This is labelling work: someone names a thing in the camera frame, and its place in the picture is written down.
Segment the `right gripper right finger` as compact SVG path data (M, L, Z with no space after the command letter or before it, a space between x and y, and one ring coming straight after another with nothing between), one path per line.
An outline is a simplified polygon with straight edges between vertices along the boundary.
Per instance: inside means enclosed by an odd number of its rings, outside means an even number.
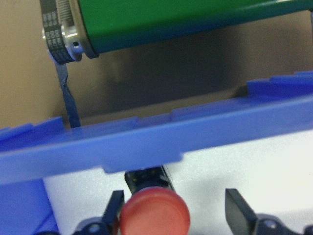
M233 235L251 235L257 215L235 188L225 190L225 217Z

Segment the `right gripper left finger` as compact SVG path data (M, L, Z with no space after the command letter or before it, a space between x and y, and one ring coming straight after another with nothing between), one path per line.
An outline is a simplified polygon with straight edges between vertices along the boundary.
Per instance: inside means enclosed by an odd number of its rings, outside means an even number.
M101 219L108 232L118 232L120 213L124 203L124 191L113 191Z

